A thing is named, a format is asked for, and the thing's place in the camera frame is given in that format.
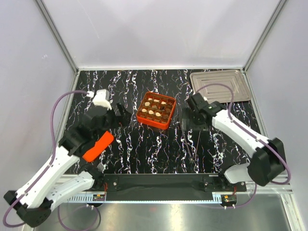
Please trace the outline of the metal tongs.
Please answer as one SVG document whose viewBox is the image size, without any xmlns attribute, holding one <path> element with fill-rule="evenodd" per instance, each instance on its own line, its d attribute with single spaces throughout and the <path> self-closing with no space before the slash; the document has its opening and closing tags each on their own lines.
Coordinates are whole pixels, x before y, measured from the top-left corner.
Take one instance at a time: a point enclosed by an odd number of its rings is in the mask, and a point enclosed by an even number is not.
<svg viewBox="0 0 308 231">
<path fill-rule="evenodd" d="M 201 131 L 192 129 L 182 130 L 182 135 L 189 154 L 189 161 L 190 163 L 194 163 L 198 159 L 198 147 L 201 137 Z"/>
</svg>

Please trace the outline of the orange chocolate box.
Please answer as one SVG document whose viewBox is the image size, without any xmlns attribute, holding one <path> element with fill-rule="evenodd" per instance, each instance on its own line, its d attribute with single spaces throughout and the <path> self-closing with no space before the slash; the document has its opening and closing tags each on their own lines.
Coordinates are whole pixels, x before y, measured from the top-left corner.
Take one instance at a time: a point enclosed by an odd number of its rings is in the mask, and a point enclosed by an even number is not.
<svg viewBox="0 0 308 231">
<path fill-rule="evenodd" d="M 147 92 L 137 110 L 139 123 L 154 128 L 168 129 L 176 108 L 176 99 L 166 95 Z"/>
</svg>

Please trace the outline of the orange box lid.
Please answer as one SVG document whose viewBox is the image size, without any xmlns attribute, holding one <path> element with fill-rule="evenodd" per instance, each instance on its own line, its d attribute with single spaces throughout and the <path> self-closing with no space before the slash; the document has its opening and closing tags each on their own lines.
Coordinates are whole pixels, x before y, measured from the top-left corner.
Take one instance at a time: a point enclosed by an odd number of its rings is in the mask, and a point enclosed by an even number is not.
<svg viewBox="0 0 308 231">
<path fill-rule="evenodd" d="M 95 142 L 95 145 L 90 148 L 82 158 L 87 162 L 93 162 L 97 159 L 97 157 L 109 147 L 109 145 L 114 141 L 114 136 L 106 131 L 98 141 Z"/>
</svg>

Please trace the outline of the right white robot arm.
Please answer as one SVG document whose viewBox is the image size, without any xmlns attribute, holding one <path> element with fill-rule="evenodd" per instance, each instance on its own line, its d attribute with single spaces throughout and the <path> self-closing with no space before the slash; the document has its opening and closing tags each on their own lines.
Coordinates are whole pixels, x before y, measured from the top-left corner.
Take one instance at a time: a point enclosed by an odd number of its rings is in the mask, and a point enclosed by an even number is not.
<svg viewBox="0 0 308 231">
<path fill-rule="evenodd" d="M 284 171 L 288 177 L 283 183 L 289 183 L 290 169 L 281 140 L 271 140 L 252 130 L 233 116 L 229 107 L 219 102 L 189 99 L 187 104 L 188 107 L 183 109 L 183 129 L 218 129 L 236 142 L 250 158 L 248 163 L 233 165 L 220 172 L 218 184 L 222 190 L 229 191 L 241 181 L 253 181 L 259 186 L 270 182 L 277 184 L 274 179 Z"/>
</svg>

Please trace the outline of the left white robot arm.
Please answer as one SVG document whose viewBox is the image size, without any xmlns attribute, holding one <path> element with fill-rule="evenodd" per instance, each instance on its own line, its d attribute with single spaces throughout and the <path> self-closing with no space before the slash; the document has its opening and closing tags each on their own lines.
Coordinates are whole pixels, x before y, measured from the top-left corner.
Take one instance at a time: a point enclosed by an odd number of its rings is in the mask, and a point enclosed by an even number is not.
<svg viewBox="0 0 308 231">
<path fill-rule="evenodd" d="M 94 161 L 113 142 L 111 129 L 129 125 L 132 114 L 120 103 L 117 108 L 119 115 L 112 108 L 91 107 L 64 133 L 55 152 L 35 176 L 19 190 L 5 193 L 5 201 L 25 224 L 35 228 L 75 194 L 103 187 L 103 173 L 91 165 L 63 185 L 55 183 L 78 160 Z"/>
</svg>

